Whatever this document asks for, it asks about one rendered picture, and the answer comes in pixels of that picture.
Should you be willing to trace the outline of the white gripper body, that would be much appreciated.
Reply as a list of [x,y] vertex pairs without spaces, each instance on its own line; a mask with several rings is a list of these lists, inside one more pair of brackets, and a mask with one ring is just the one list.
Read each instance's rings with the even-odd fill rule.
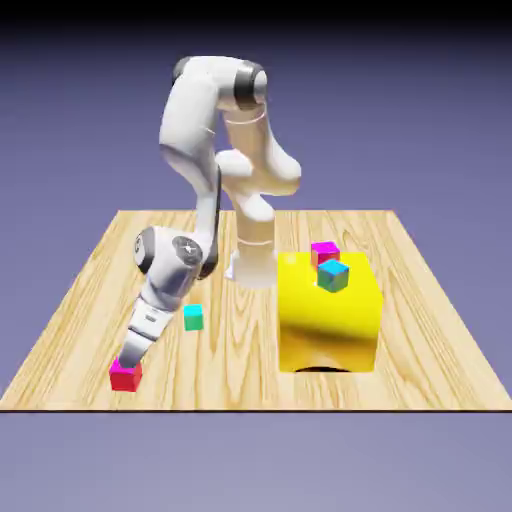
[[135,368],[144,357],[154,340],[136,331],[128,330],[118,356],[122,368]]

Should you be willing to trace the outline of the large yellow box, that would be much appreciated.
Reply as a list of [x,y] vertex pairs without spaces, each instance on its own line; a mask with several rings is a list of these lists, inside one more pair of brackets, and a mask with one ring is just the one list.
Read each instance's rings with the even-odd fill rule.
[[374,370],[383,296],[362,252],[341,255],[337,268],[347,286],[329,291],[318,284],[307,252],[281,253],[277,265],[279,369]]

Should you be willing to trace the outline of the small blue cube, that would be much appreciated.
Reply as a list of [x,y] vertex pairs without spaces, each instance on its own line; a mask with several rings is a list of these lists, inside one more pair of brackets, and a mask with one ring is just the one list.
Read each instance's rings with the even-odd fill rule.
[[331,293],[337,293],[348,286],[350,267],[330,259],[317,269],[317,285]]

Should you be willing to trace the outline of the small magenta cube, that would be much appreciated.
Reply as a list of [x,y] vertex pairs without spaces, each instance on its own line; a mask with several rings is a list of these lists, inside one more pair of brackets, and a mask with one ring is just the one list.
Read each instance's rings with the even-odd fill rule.
[[340,259],[340,249],[333,241],[315,242],[311,244],[311,264],[317,269],[329,260]]

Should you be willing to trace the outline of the small red cube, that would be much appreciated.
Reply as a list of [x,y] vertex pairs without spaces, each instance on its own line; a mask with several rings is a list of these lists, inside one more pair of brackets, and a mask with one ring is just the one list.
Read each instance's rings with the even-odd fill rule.
[[142,365],[124,368],[115,358],[109,369],[110,385],[113,391],[136,392],[142,379]]

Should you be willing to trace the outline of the small green cube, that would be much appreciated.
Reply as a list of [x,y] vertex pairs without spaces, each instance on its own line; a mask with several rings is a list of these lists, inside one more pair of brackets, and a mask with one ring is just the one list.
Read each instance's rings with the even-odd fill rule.
[[188,304],[183,308],[186,331],[200,331],[204,328],[203,307],[201,304]]

